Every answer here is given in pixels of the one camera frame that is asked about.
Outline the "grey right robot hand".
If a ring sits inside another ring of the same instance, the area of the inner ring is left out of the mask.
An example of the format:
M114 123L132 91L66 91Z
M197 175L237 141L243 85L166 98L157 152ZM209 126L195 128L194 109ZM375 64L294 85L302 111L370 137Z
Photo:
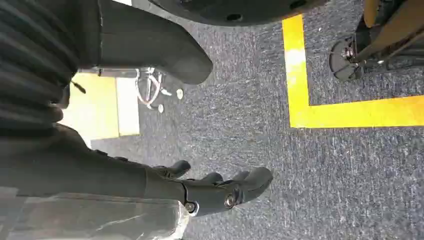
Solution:
M80 69L154 67L200 84L213 63L179 24L113 0L0 3L0 186L18 196L72 193L176 200L196 216L225 212L267 190L265 167L230 180L180 180L190 164L132 162L89 149L60 124L60 101Z

